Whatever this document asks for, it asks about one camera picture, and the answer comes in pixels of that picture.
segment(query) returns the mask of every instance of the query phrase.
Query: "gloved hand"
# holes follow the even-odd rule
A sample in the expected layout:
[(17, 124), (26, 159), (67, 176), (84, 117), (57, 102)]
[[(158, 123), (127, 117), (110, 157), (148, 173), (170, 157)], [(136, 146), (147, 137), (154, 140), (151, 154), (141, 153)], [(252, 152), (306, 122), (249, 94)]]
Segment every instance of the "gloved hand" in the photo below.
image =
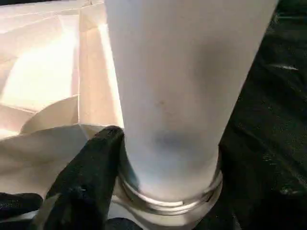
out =
[(0, 229), (23, 230), (31, 223), (31, 212), (38, 210), (43, 198), (34, 193), (0, 193)]
[[(123, 137), (119, 127), (109, 126), (89, 140), (58, 175), (30, 229), (104, 229)], [(126, 226), (127, 220), (107, 223), (109, 229), (122, 225)]]

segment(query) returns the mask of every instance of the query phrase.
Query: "white cylindrical tube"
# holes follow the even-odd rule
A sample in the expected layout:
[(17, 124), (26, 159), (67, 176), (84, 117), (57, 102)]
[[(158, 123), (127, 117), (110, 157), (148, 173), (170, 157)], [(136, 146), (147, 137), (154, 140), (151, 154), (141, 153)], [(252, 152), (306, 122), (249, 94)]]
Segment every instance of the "white cylindrical tube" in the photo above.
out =
[(134, 189), (175, 202), (210, 186), (276, 2), (106, 2), (129, 164), (123, 173)]

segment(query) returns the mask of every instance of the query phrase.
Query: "shiny metal base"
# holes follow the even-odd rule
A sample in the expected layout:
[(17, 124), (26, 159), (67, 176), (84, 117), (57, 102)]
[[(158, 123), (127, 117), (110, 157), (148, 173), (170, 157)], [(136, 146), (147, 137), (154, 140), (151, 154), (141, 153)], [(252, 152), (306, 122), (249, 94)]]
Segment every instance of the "shiny metal base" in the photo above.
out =
[(202, 197), (180, 202), (159, 202), (138, 194), (118, 178), (109, 211), (111, 218), (127, 218), (143, 229), (190, 230), (211, 210), (223, 187), (220, 172), (213, 183), (213, 190)]

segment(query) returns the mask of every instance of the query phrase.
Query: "black fabric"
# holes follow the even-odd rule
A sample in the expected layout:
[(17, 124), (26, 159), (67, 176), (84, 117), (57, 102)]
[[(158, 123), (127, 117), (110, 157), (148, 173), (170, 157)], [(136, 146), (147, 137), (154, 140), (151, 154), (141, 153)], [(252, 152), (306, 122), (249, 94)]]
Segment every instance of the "black fabric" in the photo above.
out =
[(142, 230), (136, 223), (125, 218), (113, 218), (106, 222), (106, 230)]
[(43, 1), (52, 1), (52, 0), (1, 0), (0, 5), (13, 5), (13, 4), (34, 3), (34, 2), (43, 2)]
[(306, 6), (280, 2), (220, 143), (242, 229), (307, 229)]
[(11, 195), (0, 193), (0, 220), (38, 210), (42, 203), (43, 198), (38, 194), (23, 193)]
[(58, 175), (46, 198), (59, 196), (45, 222), (31, 229), (102, 229), (118, 174), (123, 131), (109, 126), (89, 140)]

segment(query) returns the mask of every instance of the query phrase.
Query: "black plastic sheet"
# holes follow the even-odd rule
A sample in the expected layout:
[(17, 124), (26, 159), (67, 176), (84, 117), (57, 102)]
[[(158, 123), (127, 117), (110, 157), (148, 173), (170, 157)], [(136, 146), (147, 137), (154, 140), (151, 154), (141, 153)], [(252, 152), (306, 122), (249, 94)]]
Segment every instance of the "black plastic sheet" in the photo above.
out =
[(220, 143), (242, 229), (307, 229), (307, 1), (281, 1)]

